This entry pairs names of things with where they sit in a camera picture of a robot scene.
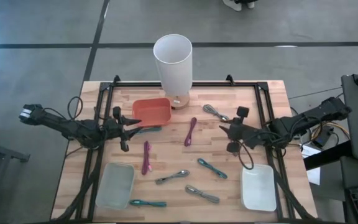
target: white tray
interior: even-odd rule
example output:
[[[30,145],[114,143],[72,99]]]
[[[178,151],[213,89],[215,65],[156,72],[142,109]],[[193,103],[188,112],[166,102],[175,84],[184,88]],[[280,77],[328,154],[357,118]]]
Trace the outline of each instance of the white tray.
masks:
[[[242,168],[241,203],[246,208],[268,212],[276,210],[274,187],[274,174],[270,166],[255,164],[252,170]]]

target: red plastic bowl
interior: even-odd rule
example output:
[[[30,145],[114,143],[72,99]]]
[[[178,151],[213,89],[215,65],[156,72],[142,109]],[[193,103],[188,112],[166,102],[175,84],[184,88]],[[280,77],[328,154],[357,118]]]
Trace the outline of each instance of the red plastic bowl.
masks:
[[[132,116],[141,119],[141,127],[163,126],[171,119],[171,103],[167,98],[137,100],[132,105]]]

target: gray floor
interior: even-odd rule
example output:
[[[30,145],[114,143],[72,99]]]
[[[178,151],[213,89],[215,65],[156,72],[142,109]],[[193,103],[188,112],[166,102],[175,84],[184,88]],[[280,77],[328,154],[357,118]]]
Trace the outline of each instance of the gray floor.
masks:
[[[92,43],[103,0],[0,0],[0,44]],[[220,0],[111,0],[102,43],[155,42],[180,33],[194,42],[358,42],[358,0],[260,0],[234,12]],[[49,219],[67,142],[45,127],[21,124],[25,103],[66,114],[81,90],[90,49],[0,49],[0,145],[31,153],[12,161],[0,192],[0,223]],[[358,47],[197,48],[195,80],[284,80],[299,112],[340,90],[358,73]],[[99,49],[90,80],[158,79],[150,49]],[[341,203],[318,197],[323,220],[343,221]]]

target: yellow wire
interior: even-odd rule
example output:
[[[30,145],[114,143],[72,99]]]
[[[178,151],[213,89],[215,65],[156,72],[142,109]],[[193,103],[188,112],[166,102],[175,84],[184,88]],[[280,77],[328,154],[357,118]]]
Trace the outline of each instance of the yellow wire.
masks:
[[[343,130],[343,131],[346,133],[346,136],[350,139],[350,134],[349,134],[349,132],[348,132],[344,127],[342,127],[341,125],[339,125],[339,124],[337,124],[337,123],[334,123],[334,122],[325,122],[325,123],[323,123],[322,126],[325,126],[325,125],[327,125],[327,126],[334,126],[334,127],[337,127],[337,128],[339,128],[339,129]],[[317,133],[319,133],[319,132],[320,132],[320,126],[318,126],[318,127],[312,132],[312,134],[311,134],[311,140],[315,140],[315,139],[318,137]]]

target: wooden table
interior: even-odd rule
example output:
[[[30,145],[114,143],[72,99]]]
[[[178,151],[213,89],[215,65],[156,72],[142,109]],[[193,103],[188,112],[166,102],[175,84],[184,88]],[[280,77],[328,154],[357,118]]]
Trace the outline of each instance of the wooden table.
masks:
[[[81,98],[84,101],[82,114],[78,119],[93,119],[100,82],[84,82]],[[268,81],[270,97],[275,117],[291,116],[290,105],[283,81]],[[112,107],[120,106],[122,114],[132,117],[132,104],[135,100],[164,97],[158,87],[122,87],[114,88]],[[168,207],[133,207],[115,211],[96,206],[94,222],[254,222],[275,221],[275,212],[258,212],[248,210],[241,205],[240,177],[242,166],[237,157],[226,151],[229,142],[227,136],[218,126],[221,125],[211,114],[205,113],[202,106],[211,104],[222,114],[230,118],[236,115],[238,106],[250,108],[245,124],[260,128],[259,114],[255,92],[249,87],[193,87],[190,90],[190,105],[182,110],[173,110],[171,122],[159,133],[136,135],[129,142],[130,151],[120,150],[119,140],[107,141],[105,145],[101,175],[108,162],[132,164],[135,167],[135,182],[131,199],[166,201]],[[196,117],[198,122],[193,131],[192,145],[185,147],[183,142],[190,128],[190,119]],[[150,163],[153,172],[140,173],[144,154],[144,142],[152,146]],[[77,142],[71,142],[68,152],[78,148]],[[250,150],[256,164],[267,164],[265,149],[257,146]],[[86,150],[78,151],[68,157],[58,187],[52,218],[63,213],[78,193]],[[197,158],[203,158],[213,166],[224,171],[228,178],[219,178],[210,170],[199,165]],[[244,162],[249,162],[242,151]],[[305,165],[298,147],[287,147],[284,157],[291,191],[307,211],[316,217],[316,209],[311,194]],[[154,180],[165,177],[182,169],[191,174],[185,179],[176,179],[163,185],[156,185]],[[219,204],[190,195],[185,192],[185,185],[190,184],[207,193],[218,196]],[[285,199],[280,194],[283,209]],[[84,204],[84,215],[88,202]]]

